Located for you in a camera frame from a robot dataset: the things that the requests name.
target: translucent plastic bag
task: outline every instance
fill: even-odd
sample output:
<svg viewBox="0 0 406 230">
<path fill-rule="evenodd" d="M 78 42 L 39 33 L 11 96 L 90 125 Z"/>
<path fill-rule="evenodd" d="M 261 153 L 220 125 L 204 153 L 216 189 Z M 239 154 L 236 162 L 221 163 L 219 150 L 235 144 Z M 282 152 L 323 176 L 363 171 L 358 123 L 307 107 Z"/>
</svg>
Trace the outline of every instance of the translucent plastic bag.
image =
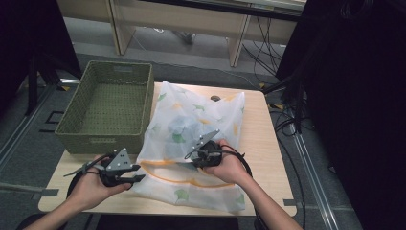
<svg viewBox="0 0 406 230">
<path fill-rule="evenodd" d="M 153 118 L 137 158 L 146 177 L 135 183 L 137 196 L 173 205 L 235 212 L 245 208 L 238 185 L 226 184 L 192 165 L 185 156 L 199 136 L 219 129 L 237 148 L 244 112 L 244 93 L 214 102 L 174 84 L 163 82 Z"/>
</svg>

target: gray floor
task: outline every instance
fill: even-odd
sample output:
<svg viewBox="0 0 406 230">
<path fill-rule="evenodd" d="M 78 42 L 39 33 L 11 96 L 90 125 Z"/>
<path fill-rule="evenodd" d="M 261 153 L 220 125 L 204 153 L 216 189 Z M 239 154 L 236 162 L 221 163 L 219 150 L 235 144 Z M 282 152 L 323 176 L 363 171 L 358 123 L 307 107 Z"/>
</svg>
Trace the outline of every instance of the gray floor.
<svg viewBox="0 0 406 230">
<path fill-rule="evenodd" d="M 259 75 L 256 77 L 253 74 L 254 61 L 244 51 L 241 52 L 238 67 L 230 67 L 225 37 L 198 34 L 193 45 L 188 45 L 171 31 L 158 33 L 151 28 L 138 28 L 130 48 L 124 56 L 119 57 L 115 54 L 110 25 L 70 18 L 65 18 L 65 22 L 82 69 L 91 59 L 138 60 L 153 63 L 154 76 L 157 81 L 166 80 L 244 89 L 258 89 L 261 81 L 268 83 L 277 81 L 275 78 L 266 76 L 266 71 L 258 66 L 255 71 Z M 244 44 L 252 52 L 258 51 L 252 41 L 244 41 Z M 282 54 L 282 46 L 274 45 L 274 47 L 277 52 Z M 65 73 L 61 73 L 61 76 L 70 77 Z M 46 187 L 64 147 L 54 134 L 38 131 L 55 128 L 55 125 L 45 124 L 44 121 L 47 120 L 50 111 L 66 108 L 74 90 L 75 86 L 72 85 L 71 90 L 67 92 L 56 90 L 52 93 L 43 108 L 34 117 L 33 124 L 27 129 L 22 141 L 15 147 L 8 163 L 3 169 L 0 169 L 0 182 L 36 188 Z M 266 100 L 271 104 L 279 104 L 280 94 L 281 92 L 269 94 Z M 26 97 L 26 88 L 22 87 L 5 116 L 1 118 L 1 146 L 6 144 L 23 119 Z M 278 118 L 278 113 L 272 113 L 274 125 L 276 122 L 282 121 Z M 303 125 L 306 127 L 304 128 L 304 139 L 308 152 L 339 229 L 362 229 L 340 181 L 327 168 L 327 155 L 323 145 L 319 142 L 317 131 L 314 130 L 309 120 L 304 121 Z M 304 190 L 303 198 L 292 162 L 281 148 L 292 192 L 298 204 L 298 214 L 294 217 L 295 220 L 300 224 L 304 221 L 302 205 L 304 200 L 306 229 L 326 229 L 293 138 L 284 136 L 282 133 L 278 134 L 293 159 Z M 33 197 L 33 193 L 6 190 L 0 190 L 0 193 L 0 229 L 14 229 L 22 219 L 38 213 L 38 200 Z M 78 215 L 69 222 L 67 229 L 83 228 L 88 216 L 88 214 Z M 97 221 L 98 216 L 95 215 L 88 229 L 94 229 Z M 251 218 L 239 218 L 240 229 L 254 229 L 252 221 Z"/>
</svg>

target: forearm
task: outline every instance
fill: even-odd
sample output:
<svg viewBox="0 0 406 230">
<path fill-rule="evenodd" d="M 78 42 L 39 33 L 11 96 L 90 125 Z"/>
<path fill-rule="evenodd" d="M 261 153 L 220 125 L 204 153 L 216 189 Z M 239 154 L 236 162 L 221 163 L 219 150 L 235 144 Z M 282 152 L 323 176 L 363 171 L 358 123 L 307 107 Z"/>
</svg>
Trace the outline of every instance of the forearm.
<svg viewBox="0 0 406 230">
<path fill-rule="evenodd" d="M 63 225 L 70 218 L 80 213 L 81 209 L 78 205 L 74 205 L 69 200 L 65 200 L 61 203 L 54 211 L 48 213 L 43 218 L 39 219 L 35 223 L 28 226 L 27 230 L 31 229 L 41 229 L 41 230 L 51 230 L 57 229 Z"/>
<path fill-rule="evenodd" d="M 247 175 L 238 184 L 250 197 L 254 207 L 269 229 L 302 229 L 252 177 Z"/>
</svg>

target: human arm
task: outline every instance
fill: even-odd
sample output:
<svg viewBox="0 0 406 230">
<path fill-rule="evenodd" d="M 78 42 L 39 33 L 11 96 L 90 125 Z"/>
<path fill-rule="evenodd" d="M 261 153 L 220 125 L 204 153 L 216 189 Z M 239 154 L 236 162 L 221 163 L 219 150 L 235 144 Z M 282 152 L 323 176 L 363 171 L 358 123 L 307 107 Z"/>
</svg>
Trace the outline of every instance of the human arm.
<svg viewBox="0 0 406 230">
<path fill-rule="evenodd" d="M 225 140 L 220 140 L 218 144 L 222 146 L 224 150 L 233 151 L 225 147 L 229 145 Z M 245 171 L 241 162 L 235 156 L 223 153 L 223 159 L 220 165 L 207 167 L 204 170 L 206 173 L 213 174 L 224 182 L 239 185 L 250 197 L 254 207 L 269 229 L 302 229 L 302 227 L 262 189 L 253 177 Z"/>
<path fill-rule="evenodd" d="M 65 201 L 25 229 L 57 229 L 81 211 L 92 209 L 112 195 L 131 187 L 128 183 L 115 187 L 105 187 L 97 173 L 97 169 L 89 169 L 88 173 L 80 178 Z"/>
</svg>

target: plastic bag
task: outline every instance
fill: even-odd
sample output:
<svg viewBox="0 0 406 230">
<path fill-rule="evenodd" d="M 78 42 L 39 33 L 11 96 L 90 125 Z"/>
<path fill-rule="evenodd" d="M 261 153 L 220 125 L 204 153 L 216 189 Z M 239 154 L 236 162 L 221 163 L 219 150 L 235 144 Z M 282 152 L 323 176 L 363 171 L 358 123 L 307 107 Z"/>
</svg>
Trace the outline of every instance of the plastic bag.
<svg viewBox="0 0 406 230">
<path fill-rule="evenodd" d="M 164 81 L 136 162 L 141 166 L 137 174 L 146 177 L 132 191 L 173 205 L 243 210 L 244 194 L 238 185 L 204 173 L 185 156 L 200 135 L 215 129 L 220 132 L 214 140 L 226 138 L 237 148 L 244 103 L 243 92 L 214 102 Z"/>
</svg>

